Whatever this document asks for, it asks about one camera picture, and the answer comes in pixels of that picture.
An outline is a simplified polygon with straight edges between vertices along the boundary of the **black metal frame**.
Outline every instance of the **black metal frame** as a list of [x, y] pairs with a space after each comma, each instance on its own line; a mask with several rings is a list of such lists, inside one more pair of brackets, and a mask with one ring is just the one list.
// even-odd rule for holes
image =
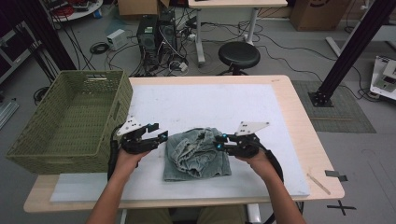
[[326, 106], [329, 104], [335, 89], [381, 26], [388, 21], [389, 15], [395, 7], [395, 0], [374, 1], [317, 92], [308, 93], [314, 106]]
[[41, 2], [39, 0], [18, 0], [14, 3], [17, 6], [15, 12], [23, 15], [23, 20], [35, 38], [44, 45], [58, 68], [60, 70], [77, 70], [57, 32], [50, 24], [49, 20], [52, 18], [48, 17]]

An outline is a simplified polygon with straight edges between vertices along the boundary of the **cardboard box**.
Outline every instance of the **cardboard box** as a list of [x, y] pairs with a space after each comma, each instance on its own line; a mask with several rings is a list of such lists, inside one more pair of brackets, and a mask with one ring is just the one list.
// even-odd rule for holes
[[298, 0], [290, 22], [298, 31], [334, 30], [349, 3], [350, 0]]
[[119, 0], [121, 16], [158, 14], [170, 0]]

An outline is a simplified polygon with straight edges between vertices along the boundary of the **wooden table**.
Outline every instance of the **wooden table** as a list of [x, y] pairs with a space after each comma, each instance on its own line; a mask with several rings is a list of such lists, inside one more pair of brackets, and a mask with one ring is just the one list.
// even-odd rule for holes
[[189, 7], [196, 8], [197, 34], [195, 37], [195, 46], [198, 55], [198, 65], [205, 63], [204, 48], [201, 40], [201, 10], [202, 8], [211, 7], [252, 7], [248, 35], [245, 35], [247, 43], [253, 45], [253, 32], [256, 26], [257, 14], [260, 7], [285, 7], [288, 3], [286, 0], [208, 0], [208, 1], [189, 1]]
[[[305, 113], [296, 91], [286, 76], [249, 76], [249, 77], [135, 77], [131, 82], [136, 85], [188, 85], [188, 84], [270, 84], [275, 92], [277, 102], [290, 139], [296, 150], [299, 163], [306, 175], [310, 188], [307, 197], [294, 197], [295, 201], [340, 199], [344, 190], [335, 177], [325, 175], [325, 170], [333, 170], [332, 164], [320, 143], [318, 136]], [[51, 203], [50, 197], [58, 181], [58, 175], [39, 175], [30, 192], [24, 210], [29, 213], [77, 211], [92, 209], [94, 203]], [[181, 200], [181, 201], [133, 201], [121, 203], [120, 208], [199, 206], [233, 203], [267, 203], [269, 199], [235, 199], [221, 200]]]

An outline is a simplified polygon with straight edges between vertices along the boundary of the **round stool seat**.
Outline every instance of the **round stool seat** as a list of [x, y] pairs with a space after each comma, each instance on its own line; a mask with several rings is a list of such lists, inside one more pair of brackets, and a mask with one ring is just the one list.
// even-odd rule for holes
[[219, 59], [229, 66], [245, 69], [259, 63], [260, 53], [248, 43], [229, 42], [220, 47]]

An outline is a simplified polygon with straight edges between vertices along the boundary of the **crumpled cloth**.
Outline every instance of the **crumpled cloth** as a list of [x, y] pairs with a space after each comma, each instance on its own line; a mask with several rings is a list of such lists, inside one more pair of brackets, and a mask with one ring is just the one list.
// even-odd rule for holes
[[165, 150], [164, 181], [182, 181], [231, 175], [225, 152], [213, 141], [222, 135], [215, 128], [192, 129], [169, 136]]

